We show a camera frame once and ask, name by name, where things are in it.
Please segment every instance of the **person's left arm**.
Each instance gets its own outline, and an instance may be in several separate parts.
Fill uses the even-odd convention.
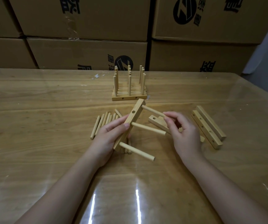
[[[88,185],[113,153],[114,141],[130,125],[127,116],[103,126],[85,154],[43,195],[16,224],[71,223]]]

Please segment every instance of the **wooden table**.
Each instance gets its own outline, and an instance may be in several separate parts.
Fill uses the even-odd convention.
[[[112,76],[0,69],[0,223],[15,222],[87,150],[98,115],[132,109],[136,101],[111,101]],[[147,72],[146,86],[147,105],[158,111],[189,116],[203,106],[227,134],[220,150],[206,141],[205,156],[268,209],[268,93],[230,73]],[[144,110],[137,123],[155,127],[150,115]],[[170,137],[134,128],[132,145],[155,162],[114,153],[75,223],[221,223]]]

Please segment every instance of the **person's right arm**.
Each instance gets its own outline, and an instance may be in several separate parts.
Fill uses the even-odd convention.
[[[222,221],[225,224],[268,223],[268,211],[204,157],[196,126],[181,113],[164,114],[167,116],[164,120],[171,131],[177,153],[197,179]],[[179,127],[183,128],[182,132],[178,131]]]

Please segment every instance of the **person's right hand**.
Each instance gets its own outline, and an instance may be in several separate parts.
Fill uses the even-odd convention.
[[[184,164],[203,158],[201,152],[200,135],[197,127],[183,114],[177,112],[164,112],[164,118],[171,135],[174,147]]]

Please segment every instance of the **black circular logo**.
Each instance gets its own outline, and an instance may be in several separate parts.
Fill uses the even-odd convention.
[[[196,0],[177,0],[173,8],[173,18],[178,24],[187,24],[196,13]]]
[[[119,71],[127,71],[128,65],[133,69],[133,61],[130,57],[122,55],[115,59],[114,65],[117,66]]]

